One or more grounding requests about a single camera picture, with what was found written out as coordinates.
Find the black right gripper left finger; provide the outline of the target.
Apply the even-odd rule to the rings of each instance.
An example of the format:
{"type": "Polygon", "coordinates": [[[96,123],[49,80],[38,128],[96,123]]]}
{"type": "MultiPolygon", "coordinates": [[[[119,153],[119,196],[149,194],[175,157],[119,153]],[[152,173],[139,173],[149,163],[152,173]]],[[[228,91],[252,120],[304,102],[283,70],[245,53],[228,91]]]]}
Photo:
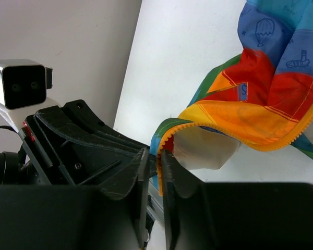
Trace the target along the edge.
{"type": "Polygon", "coordinates": [[[143,249],[147,161],[98,186],[0,184],[0,249],[143,249]]]}

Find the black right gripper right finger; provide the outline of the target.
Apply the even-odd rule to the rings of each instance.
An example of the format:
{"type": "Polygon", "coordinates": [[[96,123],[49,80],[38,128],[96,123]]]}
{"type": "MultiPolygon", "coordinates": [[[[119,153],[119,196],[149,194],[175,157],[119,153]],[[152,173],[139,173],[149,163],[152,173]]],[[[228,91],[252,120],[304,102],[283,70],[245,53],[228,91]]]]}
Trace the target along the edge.
{"type": "Polygon", "coordinates": [[[161,154],[167,249],[313,249],[313,185],[203,182],[161,154]]]}

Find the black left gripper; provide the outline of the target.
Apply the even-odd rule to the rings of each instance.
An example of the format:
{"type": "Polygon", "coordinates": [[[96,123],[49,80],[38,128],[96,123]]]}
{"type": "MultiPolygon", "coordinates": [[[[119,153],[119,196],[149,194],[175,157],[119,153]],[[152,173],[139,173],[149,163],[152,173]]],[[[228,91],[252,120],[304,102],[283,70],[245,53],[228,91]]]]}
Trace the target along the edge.
{"type": "Polygon", "coordinates": [[[28,115],[21,129],[36,184],[98,185],[149,147],[107,126],[81,99],[28,115]]]}

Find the rainbow striped zip jacket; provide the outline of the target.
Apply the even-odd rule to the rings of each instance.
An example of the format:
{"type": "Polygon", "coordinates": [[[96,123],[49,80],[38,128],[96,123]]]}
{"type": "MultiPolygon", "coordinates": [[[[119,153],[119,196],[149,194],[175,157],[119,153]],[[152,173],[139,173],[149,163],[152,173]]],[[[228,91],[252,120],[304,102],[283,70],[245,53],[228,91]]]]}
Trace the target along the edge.
{"type": "Polygon", "coordinates": [[[237,32],[242,53],[157,128],[157,159],[166,149],[186,166],[220,166],[243,143],[263,152],[291,145],[313,160],[313,1],[247,1],[237,32]]]}

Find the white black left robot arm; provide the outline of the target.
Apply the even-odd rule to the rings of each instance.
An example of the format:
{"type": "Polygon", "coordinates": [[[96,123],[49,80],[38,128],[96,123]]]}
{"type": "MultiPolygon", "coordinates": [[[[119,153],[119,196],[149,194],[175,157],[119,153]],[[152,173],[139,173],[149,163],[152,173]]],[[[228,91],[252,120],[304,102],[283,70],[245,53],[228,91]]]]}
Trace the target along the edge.
{"type": "Polygon", "coordinates": [[[81,99],[0,114],[22,141],[18,152],[0,153],[0,184],[98,185],[149,149],[107,126],[81,99]]]}

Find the aluminium table edge rail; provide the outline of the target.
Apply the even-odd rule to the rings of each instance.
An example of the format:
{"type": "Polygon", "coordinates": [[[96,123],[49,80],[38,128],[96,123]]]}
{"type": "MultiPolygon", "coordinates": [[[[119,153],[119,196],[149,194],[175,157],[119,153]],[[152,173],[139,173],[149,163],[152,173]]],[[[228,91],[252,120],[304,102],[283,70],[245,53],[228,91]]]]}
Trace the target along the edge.
{"type": "Polygon", "coordinates": [[[152,178],[148,182],[147,217],[150,221],[157,221],[162,227],[165,226],[163,198],[159,195],[158,189],[153,185],[152,178]]]}

